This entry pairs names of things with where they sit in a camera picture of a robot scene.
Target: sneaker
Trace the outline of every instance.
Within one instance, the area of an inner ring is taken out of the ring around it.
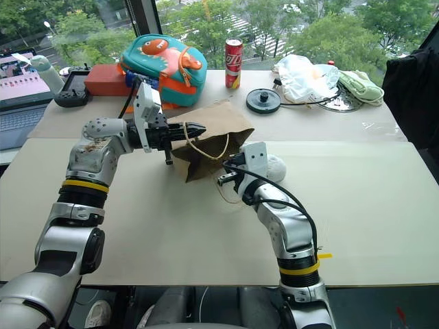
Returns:
[[[107,326],[111,320],[111,307],[105,300],[98,300],[88,312],[84,328]]]

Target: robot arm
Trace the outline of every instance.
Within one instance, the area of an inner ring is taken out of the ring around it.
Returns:
[[[265,143],[243,146],[224,167],[227,174],[218,177],[218,184],[235,182],[235,191],[253,206],[270,234],[285,299],[283,327],[335,329],[327,292],[318,274],[315,225],[291,193],[267,182]]]
[[[188,123],[191,138],[205,127]],[[84,274],[100,265],[105,234],[104,203],[123,154],[143,148],[164,150],[171,164],[171,142],[185,139],[181,123],[168,124],[156,90],[142,83],[134,121],[95,119],[82,129],[70,153],[66,180],[35,248],[36,267],[0,290],[2,329],[63,328]]]

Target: cartoon character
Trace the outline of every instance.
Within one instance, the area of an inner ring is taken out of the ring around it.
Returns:
[[[185,51],[182,53],[177,48],[168,48],[168,46],[169,43],[164,39],[153,39],[145,42],[139,50],[145,55],[163,60],[166,68],[161,71],[161,75],[165,77],[170,77],[175,72],[181,70],[180,65],[182,68],[201,69],[202,64],[199,60],[196,60]]]

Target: coca-cola can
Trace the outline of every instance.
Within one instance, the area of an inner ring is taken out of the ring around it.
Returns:
[[[226,40],[226,87],[239,88],[241,82],[242,40]]]

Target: laptop screen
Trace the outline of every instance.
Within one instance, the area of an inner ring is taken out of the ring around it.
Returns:
[[[21,52],[26,58],[34,54]],[[50,89],[30,64],[14,56],[0,57],[0,101],[49,92]]]

